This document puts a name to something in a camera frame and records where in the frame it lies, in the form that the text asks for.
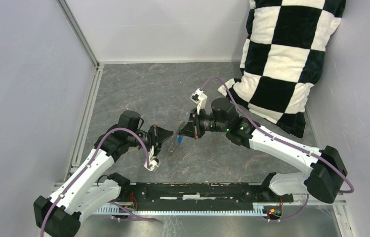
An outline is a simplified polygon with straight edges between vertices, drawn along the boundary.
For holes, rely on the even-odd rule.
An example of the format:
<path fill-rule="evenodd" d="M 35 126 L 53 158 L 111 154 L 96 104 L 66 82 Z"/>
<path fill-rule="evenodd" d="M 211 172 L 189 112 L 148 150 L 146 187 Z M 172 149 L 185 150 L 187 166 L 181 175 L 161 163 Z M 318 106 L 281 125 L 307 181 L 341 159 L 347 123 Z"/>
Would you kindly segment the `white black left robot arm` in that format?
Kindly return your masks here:
<path fill-rule="evenodd" d="M 117 124 L 101 135 L 88 157 L 74 174 L 48 197 L 34 201 L 35 223 L 41 237 L 74 237 L 81 224 L 97 209 L 117 199 L 125 201 L 130 187 L 107 179 L 99 187 L 92 185 L 131 147 L 140 147 L 145 156 L 144 166 L 153 171 L 159 164 L 155 158 L 163 142 L 174 132 L 156 124 L 141 130 L 143 119 L 135 111 L 124 111 Z"/>

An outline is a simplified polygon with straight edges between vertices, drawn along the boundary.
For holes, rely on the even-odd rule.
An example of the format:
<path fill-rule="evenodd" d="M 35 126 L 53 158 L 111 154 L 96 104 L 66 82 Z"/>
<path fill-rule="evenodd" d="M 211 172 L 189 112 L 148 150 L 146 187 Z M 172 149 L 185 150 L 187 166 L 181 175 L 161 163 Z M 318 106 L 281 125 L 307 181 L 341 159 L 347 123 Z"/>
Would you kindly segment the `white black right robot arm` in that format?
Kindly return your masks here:
<path fill-rule="evenodd" d="M 261 196 L 274 201 L 287 194 L 310 194 L 324 203 L 333 203 L 346 182 L 347 170 L 339 151 L 306 146 L 280 136 L 240 116 L 227 98 L 215 99 L 211 114 L 201 103 L 190 112 L 189 120 L 178 131 L 180 136 L 202 138 L 206 132 L 225 132 L 235 145 L 270 154 L 299 170 L 298 173 L 271 173 L 261 187 Z"/>

